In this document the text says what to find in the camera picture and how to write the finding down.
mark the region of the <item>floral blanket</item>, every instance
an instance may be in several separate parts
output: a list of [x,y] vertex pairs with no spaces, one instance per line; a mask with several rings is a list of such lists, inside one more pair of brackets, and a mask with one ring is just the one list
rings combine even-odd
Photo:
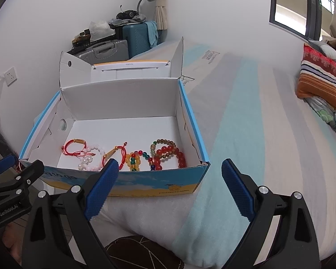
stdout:
[[316,111],[324,122],[336,131],[336,109],[320,97],[305,98],[307,103]]

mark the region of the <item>red string bracelet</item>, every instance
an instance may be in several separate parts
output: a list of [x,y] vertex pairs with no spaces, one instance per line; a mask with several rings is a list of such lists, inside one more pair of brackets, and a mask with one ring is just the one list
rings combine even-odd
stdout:
[[[73,153],[69,153],[67,151],[67,147],[72,144],[72,143],[81,143],[83,144],[83,149],[80,151],[76,151]],[[94,156],[96,155],[95,153],[88,153],[88,152],[84,152],[83,150],[87,148],[87,143],[85,140],[83,139],[72,139],[70,141],[68,141],[61,149],[62,149],[62,153],[66,156],[74,156],[74,157],[85,157],[85,156]]]
[[103,157],[102,157],[102,166],[104,167],[105,166],[105,160],[109,159],[110,157],[112,157],[112,155],[118,150],[120,149],[121,150],[121,154],[122,154],[122,162],[121,162],[121,165],[119,166],[119,170],[121,170],[123,168],[123,165],[124,163],[126,162],[126,155],[127,155],[127,152],[126,152],[126,148],[125,146],[127,145],[127,142],[125,142],[123,145],[116,145],[114,149],[112,149],[111,151],[109,151],[107,154],[105,154]]

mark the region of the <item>blue gripper pad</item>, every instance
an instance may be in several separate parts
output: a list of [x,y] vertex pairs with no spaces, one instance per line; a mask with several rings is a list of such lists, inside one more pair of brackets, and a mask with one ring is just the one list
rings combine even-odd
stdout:
[[0,160],[0,174],[11,168],[16,163],[16,157],[13,154]]
[[103,167],[105,171],[86,197],[86,209],[84,215],[88,221],[99,214],[99,211],[118,178],[118,162],[112,160],[108,162],[108,164],[109,165]]
[[221,165],[221,175],[241,215],[247,217],[251,222],[255,217],[254,199],[244,185],[240,172],[236,171],[228,160],[225,160]]

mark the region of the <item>light blue bedsheet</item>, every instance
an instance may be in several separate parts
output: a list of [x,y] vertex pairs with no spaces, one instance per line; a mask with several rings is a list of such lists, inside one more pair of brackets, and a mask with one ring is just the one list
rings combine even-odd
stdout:
[[[296,97],[294,77],[186,42],[183,75],[211,161],[199,189],[183,196],[109,197],[101,214],[187,263],[221,268],[249,224],[221,177],[221,163],[231,158],[257,185],[285,195],[300,191],[314,222],[320,258],[334,253],[336,133]],[[271,244],[273,234],[268,240]],[[267,243],[258,261],[267,256]]]

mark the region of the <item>window frame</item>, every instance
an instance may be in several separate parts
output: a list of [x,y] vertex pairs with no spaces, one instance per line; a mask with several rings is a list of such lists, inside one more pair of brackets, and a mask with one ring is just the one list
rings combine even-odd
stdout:
[[277,0],[271,0],[270,6],[270,23],[288,30],[305,40],[320,40],[322,25],[322,5],[321,0],[307,0],[307,17],[305,35],[290,28],[289,26],[275,21]]

